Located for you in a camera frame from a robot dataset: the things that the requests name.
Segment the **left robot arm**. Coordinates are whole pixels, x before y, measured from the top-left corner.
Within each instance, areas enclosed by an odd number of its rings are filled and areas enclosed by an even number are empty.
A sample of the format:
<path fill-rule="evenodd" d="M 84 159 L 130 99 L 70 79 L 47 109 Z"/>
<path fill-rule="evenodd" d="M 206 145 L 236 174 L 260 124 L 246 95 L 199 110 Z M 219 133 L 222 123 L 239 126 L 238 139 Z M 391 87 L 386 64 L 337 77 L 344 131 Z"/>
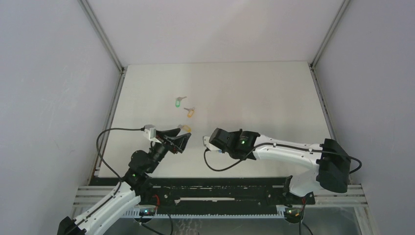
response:
<path fill-rule="evenodd" d="M 191 133 L 180 133 L 180 128 L 159 131 L 153 125 L 139 129 L 151 142 L 149 151 L 137 150 L 123 177 L 118 173 L 118 184 L 86 212 L 71 219 L 65 217 L 58 226 L 59 235 L 102 235 L 129 209 L 153 198 L 150 174 L 168 152 L 183 153 Z"/>

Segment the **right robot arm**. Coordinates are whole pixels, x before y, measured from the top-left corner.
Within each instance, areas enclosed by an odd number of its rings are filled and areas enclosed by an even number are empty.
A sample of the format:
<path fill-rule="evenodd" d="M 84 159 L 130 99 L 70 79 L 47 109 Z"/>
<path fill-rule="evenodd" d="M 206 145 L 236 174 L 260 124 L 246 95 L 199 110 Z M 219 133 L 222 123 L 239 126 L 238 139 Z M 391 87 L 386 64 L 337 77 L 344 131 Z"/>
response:
<path fill-rule="evenodd" d="M 276 160 L 303 166 L 306 172 L 290 175 L 283 187 L 283 199 L 297 203 L 307 194 L 325 189 L 334 193 L 348 191 L 352 158 L 333 139 L 323 143 L 306 144 L 281 141 L 258 132 L 228 132 L 216 128 L 203 137 L 206 151 L 227 153 L 238 163 L 245 160 Z"/>

